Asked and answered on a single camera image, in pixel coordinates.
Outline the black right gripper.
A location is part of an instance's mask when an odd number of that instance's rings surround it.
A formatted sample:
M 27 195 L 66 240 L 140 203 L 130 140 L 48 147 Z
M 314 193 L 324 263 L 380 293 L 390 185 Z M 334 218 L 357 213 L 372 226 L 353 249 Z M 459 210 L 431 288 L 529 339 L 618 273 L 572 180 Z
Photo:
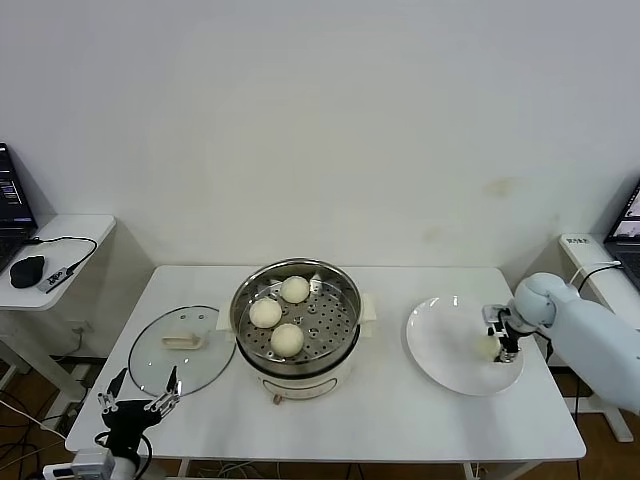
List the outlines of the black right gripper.
M 514 327 L 513 321 L 516 320 L 516 317 L 508 307 L 499 308 L 497 317 L 498 324 L 489 325 L 487 335 L 501 337 L 502 346 L 497 356 L 497 361 L 500 363 L 514 363 L 520 354 L 519 339 L 524 334 Z

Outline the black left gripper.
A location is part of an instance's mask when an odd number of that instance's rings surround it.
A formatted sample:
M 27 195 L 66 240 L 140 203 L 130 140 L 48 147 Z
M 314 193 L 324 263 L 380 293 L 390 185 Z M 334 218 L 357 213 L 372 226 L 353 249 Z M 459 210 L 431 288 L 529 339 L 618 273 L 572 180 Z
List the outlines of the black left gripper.
M 140 444 L 147 452 L 152 452 L 147 429 L 158 425 L 163 416 L 168 415 L 180 401 L 182 381 L 178 376 L 178 367 L 173 366 L 163 394 L 155 400 L 116 401 L 122 384 L 127 376 L 123 368 L 108 384 L 104 392 L 97 394 L 102 409 L 102 420 L 107 428 L 104 445 L 113 453 L 137 453 Z

